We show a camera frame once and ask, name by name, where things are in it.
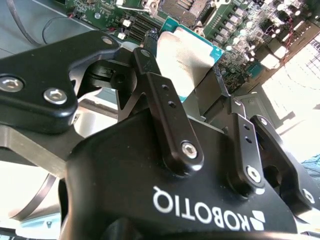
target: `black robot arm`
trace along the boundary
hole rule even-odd
[[[61,179],[61,240],[299,239],[320,190],[213,70],[201,85],[216,126],[186,115],[148,50],[98,31],[1,59],[0,154]],[[118,123],[84,139],[78,101],[106,86]]]

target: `black metal bracket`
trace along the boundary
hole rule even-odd
[[[66,131],[86,69],[97,60],[113,59],[118,49],[111,37],[90,31],[0,59],[0,124],[50,134]],[[47,101],[46,91],[53,101],[63,101]]]
[[[119,121],[126,119],[141,97],[145,97],[165,165],[180,176],[199,171],[204,164],[204,154],[171,80],[161,76],[155,57],[143,48],[133,51],[131,64],[137,85],[125,106],[118,105]],[[118,103],[121,94],[118,91]]]
[[[223,148],[234,161],[230,162],[227,177],[231,187],[248,197],[265,192],[265,179],[253,124],[246,119],[245,107],[229,95],[221,77],[211,69],[195,88],[199,113],[206,122],[224,131],[229,143]]]
[[[286,149],[281,137],[272,124],[263,116],[253,116],[251,122],[258,134],[263,151],[269,153],[263,158],[263,166],[275,166],[281,177],[280,196],[293,214],[311,223],[320,219],[320,189],[304,167]]]

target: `capacitor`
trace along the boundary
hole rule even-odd
[[[250,55],[252,56],[252,57],[254,57],[255,55],[256,55],[256,53],[254,52],[254,51],[249,51],[249,53],[250,53]]]
[[[295,16],[299,16],[301,14],[301,11],[293,5],[288,6],[288,10],[290,10],[290,12]]]
[[[225,75],[227,73],[227,70],[225,68],[220,69],[221,75]]]
[[[238,28],[238,32],[241,36],[245,36],[247,34],[247,30],[242,27]]]
[[[244,25],[247,29],[251,29],[254,26],[254,22],[251,21],[250,19],[247,19],[244,21]]]
[[[281,1],[274,1],[273,2],[273,6],[278,10],[278,11],[282,11],[285,9],[286,5],[284,3],[282,3]]]
[[[231,50],[232,50],[232,46],[231,46],[229,43],[226,43],[226,44],[224,45],[224,49],[225,49],[226,51],[231,51]]]
[[[247,60],[248,62],[250,61],[250,57],[248,56],[248,54],[245,53],[243,56],[244,56],[245,60]]]
[[[254,50],[256,48],[256,44],[253,41],[250,41],[248,45],[251,50]]]
[[[232,44],[237,45],[240,42],[240,38],[237,36],[232,37]]]
[[[274,29],[274,32],[275,32],[275,34],[279,34],[279,33],[281,32],[281,30],[280,30],[280,28],[277,28],[277,27],[276,27],[276,28]]]
[[[277,36],[277,34],[275,33],[274,30],[271,30],[271,31],[268,33],[268,35],[269,35],[271,38],[273,38],[273,39]]]

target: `black cable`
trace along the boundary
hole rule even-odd
[[[56,19],[70,19],[72,16],[69,16],[69,17],[66,17],[66,16],[57,16],[57,17],[54,17],[54,18],[51,18],[43,27],[42,29],[42,33],[41,33],[41,36],[42,36],[42,40],[45,44],[48,44],[46,38],[45,38],[45,32],[46,30],[50,27],[50,25],[53,23],[54,20]]]
[[[18,26],[19,30],[23,34],[23,36],[35,47],[40,47],[42,44],[38,43],[36,40],[34,40],[29,33],[27,33],[25,27],[23,26],[20,17],[18,15],[14,0],[6,0],[6,4],[9,8],[9,11],[13,17],[13,20],[15,21],[16,25]]]

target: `silver bolt head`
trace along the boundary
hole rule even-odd
[[[141,49],[141,53],[142,53],[143,55],[145,55],[147,58],[150,57],[150,53],[149,53],[147,50],[145,50],[145,49]]]
[[[238,99],[234,98],[233,101],[234,101],[234,103],[237,104],[238,106],[241,106],[241,102],[240,102]]]
[[[184,142],[181,145],[182,152],[190,159],[195,159],[198,156],[196,147],[190,142]]]
[[[265,125],[265,126],[268,125],[267,121],[264,118],[261,117],[260,121],[262,122],[263,125]]]
[[[255,182],[255,183],[260,183],[261,182],[261,176],[258,172],[257,169],[255,169],[252,166],[247,166],[246,167],[246,173],[248,174],[248,176]]]
[[[96,13],[94,14],[94,18],[95,18],[95,19],[100,19],[100,18],[101,18],[101,14],[100,14],[99,12],[96,12]]]
[[[43,97],[47,102],[55,105],[62,105],[68,99],[66,93],[58,88],[49,88],[43,93]]]
[[[0,77],[0,90],[10,93],[19,92],[24,88],[24,84],[19,79],[15,77],[7,76]]]
[[[312,196],[312,194],[307,190],[307,189],[302,189],[303,195],[306,199],[309,200],[310,203],[314,204],[315,203],[315,199],[314,196]]]
[[[108,37],[106,37],[106,36],[103,36],[103,37],[102,37],[102,41],[103,41],[105,44],[109,44],[109,45],[112,44],[112,41],[111,41]]]

